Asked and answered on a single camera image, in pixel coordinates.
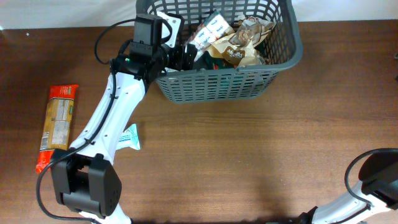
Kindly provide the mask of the Kleenex tissue multipack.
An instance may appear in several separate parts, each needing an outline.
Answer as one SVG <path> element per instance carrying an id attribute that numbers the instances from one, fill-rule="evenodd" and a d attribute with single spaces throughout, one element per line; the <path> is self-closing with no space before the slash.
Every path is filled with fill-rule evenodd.
<path id="1" fill-rule="evenodd" d="M 233 28 L 222 14 L 215 10 L 198 26 L 197 30 L 185 42 L 185 45 L 192 44 L 196 47 L 197 55 L 194 59 L 194 62 L 196 62 L 211 43 L 232 33 L 234 33 Z"/>

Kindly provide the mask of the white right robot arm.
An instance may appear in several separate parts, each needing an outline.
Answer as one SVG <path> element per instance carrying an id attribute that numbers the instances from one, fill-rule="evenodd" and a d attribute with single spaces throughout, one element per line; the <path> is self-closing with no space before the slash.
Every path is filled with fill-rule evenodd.
<path id="1" fill-rule="evenodd" d="M 354 186 L 349 184 L 352 168 L 365 162 Z M 353 159 L 345 171 L 346 193 L 327 205 L 303 212 L 292 223 L 361 223 L 365 219 L 397 210 L 397 149 L 379 148 L 366 151 Z"/>

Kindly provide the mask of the mint green snack wrapper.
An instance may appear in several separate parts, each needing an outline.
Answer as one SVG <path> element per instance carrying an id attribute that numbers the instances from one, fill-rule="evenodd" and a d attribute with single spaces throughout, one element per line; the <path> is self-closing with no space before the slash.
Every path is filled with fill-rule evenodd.
<path id="1" fill-rule="evenodd" d="M 117 143 L 116 149 L 120 150 L 126 147 L 130 147 L 136 151 L 141 149 L 136 124 L 131 124 L 130 127 L 123 131 Z"/>

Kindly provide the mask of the beige brown snack pouch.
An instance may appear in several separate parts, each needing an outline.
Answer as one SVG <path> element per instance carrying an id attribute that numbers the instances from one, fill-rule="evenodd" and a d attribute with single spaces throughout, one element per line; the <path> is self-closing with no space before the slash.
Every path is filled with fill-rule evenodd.
<path id="1" fill-rule="evenodd" d="M 234 66 L 259 65 L 256 47 L 271 33 L 275 22 L 253 16 L 243 16 L 237 31 L 212 43 L 215 52 Z"/>
<path id="2" fill-rule="evenodd" d="M 229 41 L 232 37 L 234 37 L 234 34 L 224 36 L 212 42 L 210 46 L 206 49 L 206 51 L 213 58 L 223 58 L 223 53 L 225 52 L 227 47 L 233 46 Z"/>

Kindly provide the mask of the orange spaghetti pasta package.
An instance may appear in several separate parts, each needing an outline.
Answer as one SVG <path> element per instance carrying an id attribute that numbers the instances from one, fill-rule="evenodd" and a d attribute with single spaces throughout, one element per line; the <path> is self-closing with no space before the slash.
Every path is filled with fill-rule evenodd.
<path id="1" fill-rule="evenodd" d="M 39 157 L 35 166 L 38 174 L 48 165 L 55 149 L 68 149 L 78 87 L 79 85 L 52 85 L 50 87 Z"/>

